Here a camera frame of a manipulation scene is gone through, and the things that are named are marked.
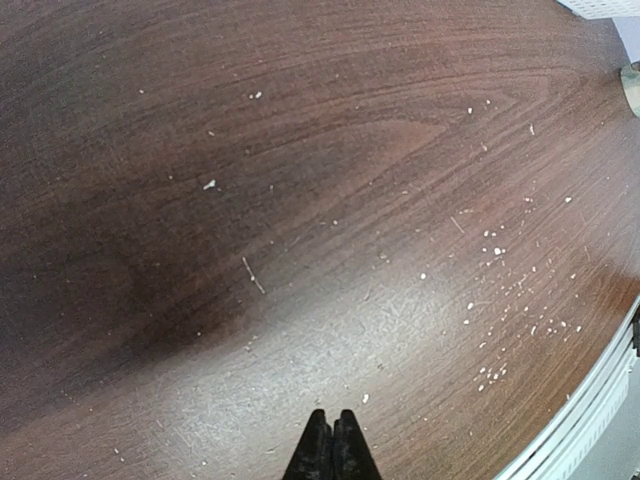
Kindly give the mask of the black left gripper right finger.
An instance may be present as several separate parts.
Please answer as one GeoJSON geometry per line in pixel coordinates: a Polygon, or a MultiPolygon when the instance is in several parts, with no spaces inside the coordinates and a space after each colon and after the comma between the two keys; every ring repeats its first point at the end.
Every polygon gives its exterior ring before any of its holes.
{"type": "Polygon", "coordinates": [[[352,410],[343,410],[334,422],[332,478],[338,480],[382,479],[352,410]]]}

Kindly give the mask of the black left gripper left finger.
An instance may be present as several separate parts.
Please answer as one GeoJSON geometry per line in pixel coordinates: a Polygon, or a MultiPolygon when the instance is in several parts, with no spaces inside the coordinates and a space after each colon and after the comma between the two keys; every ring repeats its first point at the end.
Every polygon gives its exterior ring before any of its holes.
{"type": "Polygon", "coordinates": [[[326,480],[332,475],[332,427],[325,411],[314,410],[282,477],[283,480],[326,480]]]}

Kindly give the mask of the white perforated plastic basket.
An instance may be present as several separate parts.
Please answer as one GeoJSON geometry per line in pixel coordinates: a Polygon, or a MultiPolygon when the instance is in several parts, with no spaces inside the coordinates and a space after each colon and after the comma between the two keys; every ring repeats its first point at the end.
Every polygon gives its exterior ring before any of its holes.
{"type": "Polygon", "coordinates": [[[557,0],[557,3],[587,20],[640,16],[640,0],[557,0]]]}

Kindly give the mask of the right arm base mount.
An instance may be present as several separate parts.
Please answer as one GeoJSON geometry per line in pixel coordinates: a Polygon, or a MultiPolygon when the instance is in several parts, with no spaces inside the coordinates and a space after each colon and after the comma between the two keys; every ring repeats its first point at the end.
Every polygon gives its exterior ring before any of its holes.
{"type": "Polygon", "coordinates": [[[632,327],[632,347],[636,357],[640,357],[640,308],[637,308],[631,320],[632,327]]]}

